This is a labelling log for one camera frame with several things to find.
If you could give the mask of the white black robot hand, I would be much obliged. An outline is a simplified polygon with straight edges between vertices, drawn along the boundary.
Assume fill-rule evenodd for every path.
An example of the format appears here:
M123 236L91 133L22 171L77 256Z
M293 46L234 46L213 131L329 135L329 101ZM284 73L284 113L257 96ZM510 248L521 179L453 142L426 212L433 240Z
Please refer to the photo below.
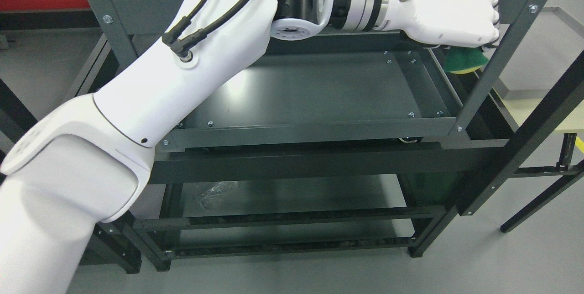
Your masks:
M477 48L499 40L499 0L389 0L380 31L428 46Z

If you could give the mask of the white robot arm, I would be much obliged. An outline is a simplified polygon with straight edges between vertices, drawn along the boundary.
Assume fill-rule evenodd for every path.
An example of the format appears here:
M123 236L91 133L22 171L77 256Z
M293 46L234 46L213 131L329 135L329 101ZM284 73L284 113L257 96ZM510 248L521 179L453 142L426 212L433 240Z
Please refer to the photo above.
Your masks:
M94 94L36 123L1 172L1 292L64 294L97 223L150 179L155 146L258 60L277 0L184 0L171 27Z

